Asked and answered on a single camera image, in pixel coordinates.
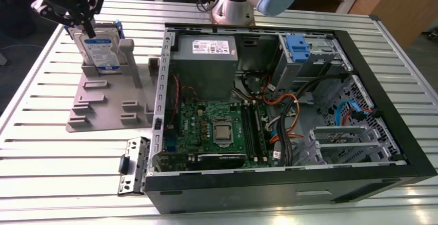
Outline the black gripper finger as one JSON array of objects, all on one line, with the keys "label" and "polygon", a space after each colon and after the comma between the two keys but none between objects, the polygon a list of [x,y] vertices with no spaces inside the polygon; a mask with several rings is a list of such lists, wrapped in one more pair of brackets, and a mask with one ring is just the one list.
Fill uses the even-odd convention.
[{"label": "black gripper finger", "polygon": [[35,0],[31,4],[31,9],[39,14],[40,17],[57,24],[68,27],[79,26],[79,22],[71,16],[61,15],[55,11],[47,0]]},{"label": "black gripper finger", "polygon": [[77,3],[77,20],[83,27],[83,32],[87,34],[88,38],[93,38],[96,36],[92,20],[93,16],[100,13],[103,1],[104,0],[79,0]]}]

